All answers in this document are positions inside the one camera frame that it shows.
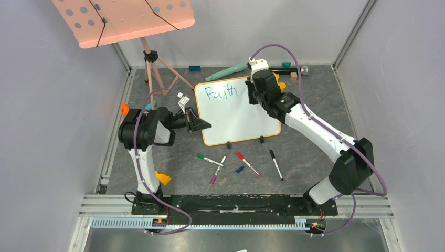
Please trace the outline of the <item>yellow framed whiteboard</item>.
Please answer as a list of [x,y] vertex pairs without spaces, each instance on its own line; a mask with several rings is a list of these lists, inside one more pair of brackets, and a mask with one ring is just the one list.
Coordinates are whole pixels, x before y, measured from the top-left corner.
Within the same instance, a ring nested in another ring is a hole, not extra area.
[[194,88],[198,115],[211,124],[202,131],[206,146],[271,137],[281,123],[263,108],[249,104],[246,76],[199,83]]

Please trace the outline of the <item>blue marker cap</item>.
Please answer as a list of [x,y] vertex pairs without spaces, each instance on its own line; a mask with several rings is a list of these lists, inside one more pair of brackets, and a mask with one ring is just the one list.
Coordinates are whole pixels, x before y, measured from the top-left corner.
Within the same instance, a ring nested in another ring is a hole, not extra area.
[[244,166],[241,166],[240,168],[236,169],[235,172],[240,173],[241,171],[244,170],[244,168],[245,168]]

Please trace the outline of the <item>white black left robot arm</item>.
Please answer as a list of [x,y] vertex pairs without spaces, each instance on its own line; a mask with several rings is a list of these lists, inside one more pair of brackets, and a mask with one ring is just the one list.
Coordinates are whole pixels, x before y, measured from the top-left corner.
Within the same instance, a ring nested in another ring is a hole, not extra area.
[[129,152],[137,177],[134,204],[142,204],[152,214],[165,207],[160,181],[155,173],[152,150],[154,146],[172,146],[176,129],[189,132],[211,128],[211,124],[199,118],[192,107],[180,109],[176,114],[166,107],[142,111],[129,109],[118,129],[119,142]]

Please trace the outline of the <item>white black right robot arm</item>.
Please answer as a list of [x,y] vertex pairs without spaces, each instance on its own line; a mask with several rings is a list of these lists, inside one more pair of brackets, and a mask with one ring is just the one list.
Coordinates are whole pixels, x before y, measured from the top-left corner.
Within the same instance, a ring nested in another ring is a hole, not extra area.
[[246,80],[248,99],[260,105],[268,116],[297,130],[316,144],[333,162],[327,178],[305,192],[303,208],[317,214],[324,203],[350,195],[372,176],[373,150],[369,140],[355,140],[323,121],[292,93],[282,92],[271,70],[259,70]]

